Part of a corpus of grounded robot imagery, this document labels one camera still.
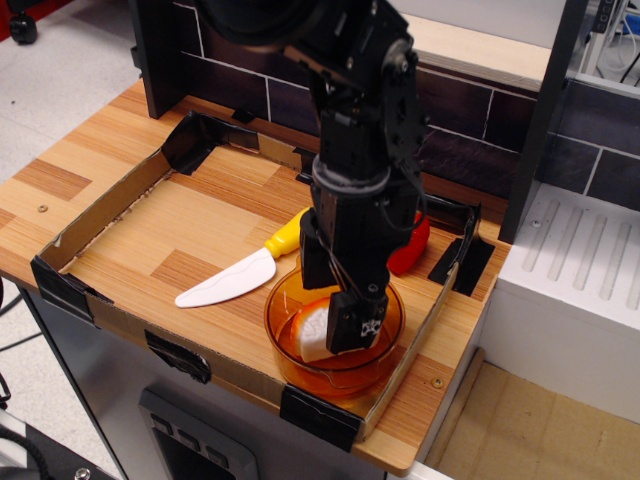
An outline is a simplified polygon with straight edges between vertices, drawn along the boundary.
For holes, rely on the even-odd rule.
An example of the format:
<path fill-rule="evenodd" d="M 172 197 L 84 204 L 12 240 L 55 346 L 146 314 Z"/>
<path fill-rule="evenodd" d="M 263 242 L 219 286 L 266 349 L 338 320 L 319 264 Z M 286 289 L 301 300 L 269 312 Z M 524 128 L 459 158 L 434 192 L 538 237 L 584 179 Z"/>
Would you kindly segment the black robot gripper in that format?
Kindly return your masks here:
<path fill-rule="evenodd" d="M 329 297 L 332 353 L 372 348 L 387 313 L 387 261 L 408 244 L 423 203 L 419 174 L 403 165 L 356 180 L 315 164 L 312 178 L 313 208 L 300 220 L 303 288 L 344 290 Z"/>

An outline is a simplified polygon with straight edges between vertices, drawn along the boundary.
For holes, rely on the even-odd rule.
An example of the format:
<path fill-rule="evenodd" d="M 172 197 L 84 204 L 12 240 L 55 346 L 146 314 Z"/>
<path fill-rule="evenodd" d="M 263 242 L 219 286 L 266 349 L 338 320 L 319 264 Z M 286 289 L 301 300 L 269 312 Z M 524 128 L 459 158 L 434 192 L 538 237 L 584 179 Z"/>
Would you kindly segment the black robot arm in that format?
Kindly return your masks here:
<path fill-rule="evenodd" d="M 389 258 L 424 221 L 413 155 L 427 119 L 407 22 L 385 1 L 200 1 L 227 41 L 304 67 L 320 122 L 313 205 L 301 219 L 306 289 L 332 287 L 326 347 L 373 345 L 386 316 Z"/>

